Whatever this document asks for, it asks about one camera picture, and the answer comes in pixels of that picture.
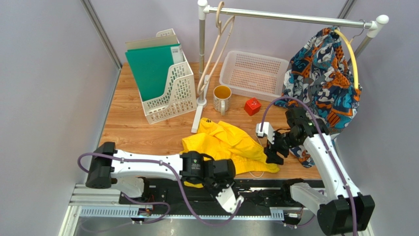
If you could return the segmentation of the yellow shorts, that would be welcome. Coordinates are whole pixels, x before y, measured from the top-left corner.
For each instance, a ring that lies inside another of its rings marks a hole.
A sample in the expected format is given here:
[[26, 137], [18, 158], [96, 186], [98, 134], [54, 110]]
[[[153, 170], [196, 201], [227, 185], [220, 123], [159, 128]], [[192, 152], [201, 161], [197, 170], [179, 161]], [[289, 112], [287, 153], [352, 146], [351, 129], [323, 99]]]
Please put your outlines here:
[[181, 140], [183, 152], [196, 151], [214, 160], [231, 159], [236, 174], [247, 172], [277, 173], [276, 164], [267, 164], [264, 148], [245, 131], [229, 123], [201, 118], [196, 134]]

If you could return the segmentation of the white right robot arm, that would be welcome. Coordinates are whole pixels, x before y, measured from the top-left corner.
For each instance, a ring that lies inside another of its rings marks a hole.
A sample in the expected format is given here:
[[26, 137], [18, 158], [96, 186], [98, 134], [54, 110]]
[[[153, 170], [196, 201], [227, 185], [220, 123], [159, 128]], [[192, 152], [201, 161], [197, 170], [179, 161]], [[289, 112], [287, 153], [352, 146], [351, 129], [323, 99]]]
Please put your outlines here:
[[327, 236], [365, 231], [375, 202], [361, 193], [345, 171], [325, 124], [309, 118], [302, 107], [289, 109], [286, 119], [290, 129], [285, 133], [265, 121], [256, 126], [257, 136], [267, 138], [266, 162], [282, 165], [291, 148], [303, 146], [315, 162], [325, 192], [321, 194], [301, 178], [289, 179], [281, 187], [282, 200], [310, 210]]

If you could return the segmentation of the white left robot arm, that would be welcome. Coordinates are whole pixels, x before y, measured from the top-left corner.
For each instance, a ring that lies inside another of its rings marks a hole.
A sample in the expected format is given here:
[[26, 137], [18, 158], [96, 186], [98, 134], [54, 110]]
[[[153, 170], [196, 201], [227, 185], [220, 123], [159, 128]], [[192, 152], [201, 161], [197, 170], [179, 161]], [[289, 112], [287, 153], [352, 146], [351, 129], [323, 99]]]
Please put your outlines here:
[[208, 154], [187, 151], [175, 155], [145, 155], [116, 149], [105, 142], [91, 155], [86, 187], [114, 188], [130, 198], [142, 197], [146, 178], [164, 178], [201, 184], [217, 195], [234, 183], [236, 169], [231, 159], [215, 160]]

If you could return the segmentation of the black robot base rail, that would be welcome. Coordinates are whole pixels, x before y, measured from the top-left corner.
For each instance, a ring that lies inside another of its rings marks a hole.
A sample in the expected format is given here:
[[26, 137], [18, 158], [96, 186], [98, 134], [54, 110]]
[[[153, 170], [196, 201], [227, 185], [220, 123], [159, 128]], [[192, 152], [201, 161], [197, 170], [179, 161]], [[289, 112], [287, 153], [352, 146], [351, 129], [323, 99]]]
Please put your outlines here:
[[[245, 201], [238, 211], [239, 216], [268, 216], [270, 208], [281, 207], [301, 209], [300, 203], [285, 200], [282, 194], [283, 179], [236, 179], [233, 191], [236, 196], [242, 195]], [[135, 201], [142, 203], [157, 202], [150, 212], [153, 216], [168, 213], [169, 215], [190, 216], [179, 185], [176, 181], [163, 178], [148, 178], [146, 190]], [[192, 209], [199, 216], [228, 216], [218, 201], [204, 188], [184, 187], [185, 194]]]

